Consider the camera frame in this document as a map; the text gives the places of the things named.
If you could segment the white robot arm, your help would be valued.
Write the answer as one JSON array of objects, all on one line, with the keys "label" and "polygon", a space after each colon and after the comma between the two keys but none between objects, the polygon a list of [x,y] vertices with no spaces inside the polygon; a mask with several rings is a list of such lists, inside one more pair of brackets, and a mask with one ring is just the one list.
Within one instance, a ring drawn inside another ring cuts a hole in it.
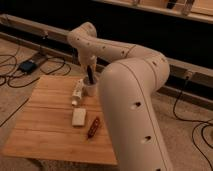
[{"label": "white robot arm", "polygon": [[100,39],[90,22],[70,31],[67,41],[83,67],[94,67],[97,58],[109,62],[98,94],[120,171],[173,171],[151,101],[168,79],[166,57],[142,45]]}]

